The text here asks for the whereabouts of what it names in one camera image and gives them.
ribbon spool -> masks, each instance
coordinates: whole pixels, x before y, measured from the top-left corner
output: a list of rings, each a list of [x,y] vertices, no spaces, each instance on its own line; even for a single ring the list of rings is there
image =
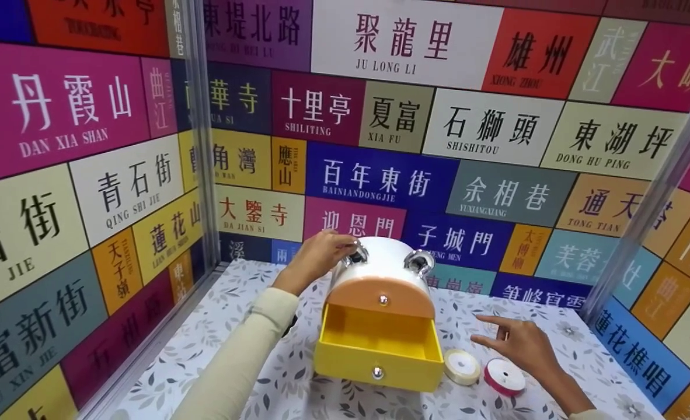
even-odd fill
[[[527,385],[521,369],[504,359],[491,359],[487,362],[485,380],[487,385],[506,397],[518,396]]]
[[[444,373],[457,385],[473,385],[483,369],[477,359],[466,351],[452,348],[444,353]]]

drawer knob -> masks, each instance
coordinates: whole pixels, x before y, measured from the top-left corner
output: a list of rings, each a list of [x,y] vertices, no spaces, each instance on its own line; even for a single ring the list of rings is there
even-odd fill
[[[371,375],[374,377],[375,380],[382,380],[384,377],[384,369],[381,369],[379,366],[374,367],[374,371],[371,372]]]

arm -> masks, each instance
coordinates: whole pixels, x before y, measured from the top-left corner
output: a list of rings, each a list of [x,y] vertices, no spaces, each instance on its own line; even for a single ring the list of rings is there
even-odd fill
[[[296,295],[268,288],[249,316],[212,357],[172,418],[236,420],[249,399],[259,372],[298,307]]]
[[[570,420],[612,420],[594,407],[576,380],[564,370],[548,372],[539,382]]]

red sign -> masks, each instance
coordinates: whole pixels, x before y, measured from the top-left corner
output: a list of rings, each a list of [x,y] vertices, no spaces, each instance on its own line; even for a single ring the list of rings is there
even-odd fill
[[[483,90],[565,99],[599,18],[505,9]]]
[[[169,56],[163,0],[28,0],[41,44]]]

white tablecloth with leaf pattern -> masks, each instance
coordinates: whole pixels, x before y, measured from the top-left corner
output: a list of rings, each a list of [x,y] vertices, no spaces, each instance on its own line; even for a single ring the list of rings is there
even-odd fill
[[[249,304],[283,266],[236,260],[188,316],[166,348],[111,415],[112,420],[168,419],[190,386],[236,325]],[[296,326],[282,338],[260,373],[243,420],[527,420],[564,418],[560,408],[527,377],[516,398],[495,393],[483,380],[458,386],[446,377],[432,394],[411,393],[316,375],[313,348],[329,277],[302,296]],[[662,418],[586,325],[571,309],[532,305],[454,290],[432,289],[441,346],[462,348],[484,363],[498,355],[470,342],[473,333],[494,335],[495,327],[473,313],[530,319],[548,333],[558,360],[586,394],[612,417]]]

